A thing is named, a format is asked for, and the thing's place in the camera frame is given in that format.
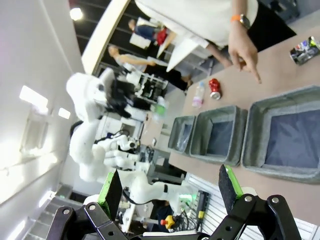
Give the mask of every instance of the clear plastic bottle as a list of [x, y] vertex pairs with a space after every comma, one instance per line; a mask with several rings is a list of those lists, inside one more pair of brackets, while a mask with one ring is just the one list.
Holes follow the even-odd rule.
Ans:
[[201, 108], [205, 96], [205, 84], [201, 81], [196, 87], [195, 95], [192, 100], [192, 107]]

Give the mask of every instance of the orange watch strap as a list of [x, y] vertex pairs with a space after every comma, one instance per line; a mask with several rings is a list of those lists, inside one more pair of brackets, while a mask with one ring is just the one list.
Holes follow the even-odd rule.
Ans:
[[241, 15], [233, 15], [231, 17], [231, 22], [233, 21], [240, 21], [241, 20]]

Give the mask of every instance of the gray bin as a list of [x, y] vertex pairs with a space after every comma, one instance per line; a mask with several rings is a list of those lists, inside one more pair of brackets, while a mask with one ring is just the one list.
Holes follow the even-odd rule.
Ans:
[[255, 102], [249, 110], [241, 164], [267, 176], [320, 183], [320, 87]]
[[238, 165], [247, 114], [234, 105], [201, 112], [193, 128], [190, 155], [208, 163]]
[[183, 155], [189, 155], [195, 119], [195, 116], [179, 116], [174, 119], [168, 142], [169, 149]]

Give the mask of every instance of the round ceiling light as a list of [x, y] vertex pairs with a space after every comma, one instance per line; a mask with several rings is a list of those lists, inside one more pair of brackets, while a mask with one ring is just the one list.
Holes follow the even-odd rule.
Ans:
[[75, 7], [70, 10], [70, 17], [72, 20], [77, 21], [83, 17], [83, 13], [79, 7]]

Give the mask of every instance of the red soda can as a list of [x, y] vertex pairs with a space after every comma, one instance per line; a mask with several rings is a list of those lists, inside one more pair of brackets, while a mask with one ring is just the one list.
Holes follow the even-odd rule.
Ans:
[[209, 81], [209, 87], [211, 89], [210, 97], [219, 100], [221, 98], [221, 88], [220, 88], [220, 82], [216, 78], [212, 78]]

